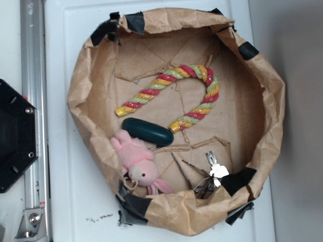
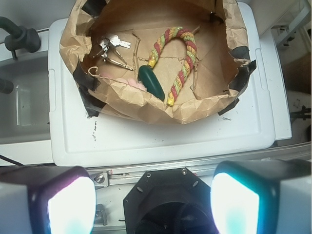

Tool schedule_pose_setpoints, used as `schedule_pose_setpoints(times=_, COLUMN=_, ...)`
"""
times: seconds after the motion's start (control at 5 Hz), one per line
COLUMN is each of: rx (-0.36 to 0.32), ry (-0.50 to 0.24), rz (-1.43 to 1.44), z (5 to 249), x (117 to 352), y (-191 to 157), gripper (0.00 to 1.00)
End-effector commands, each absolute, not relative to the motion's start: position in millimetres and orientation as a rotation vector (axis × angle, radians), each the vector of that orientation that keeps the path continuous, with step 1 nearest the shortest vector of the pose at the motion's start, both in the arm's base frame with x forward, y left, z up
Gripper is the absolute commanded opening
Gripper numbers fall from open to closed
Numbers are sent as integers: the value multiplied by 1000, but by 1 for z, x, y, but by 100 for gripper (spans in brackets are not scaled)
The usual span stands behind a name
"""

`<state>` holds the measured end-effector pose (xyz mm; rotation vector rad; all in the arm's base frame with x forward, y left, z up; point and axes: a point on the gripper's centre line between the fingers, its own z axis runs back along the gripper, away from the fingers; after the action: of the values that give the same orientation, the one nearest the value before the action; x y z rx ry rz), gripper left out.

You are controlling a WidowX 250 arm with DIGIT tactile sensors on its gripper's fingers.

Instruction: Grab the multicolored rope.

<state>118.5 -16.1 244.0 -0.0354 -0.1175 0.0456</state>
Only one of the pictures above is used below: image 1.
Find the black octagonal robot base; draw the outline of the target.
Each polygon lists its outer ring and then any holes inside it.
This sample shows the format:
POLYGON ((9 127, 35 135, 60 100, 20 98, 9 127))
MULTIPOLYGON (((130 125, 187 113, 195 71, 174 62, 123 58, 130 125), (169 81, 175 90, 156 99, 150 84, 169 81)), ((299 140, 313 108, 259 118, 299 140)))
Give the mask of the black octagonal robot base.
POLYGON ((36 160, 35 108, 1 79, 1 193, 36 160))

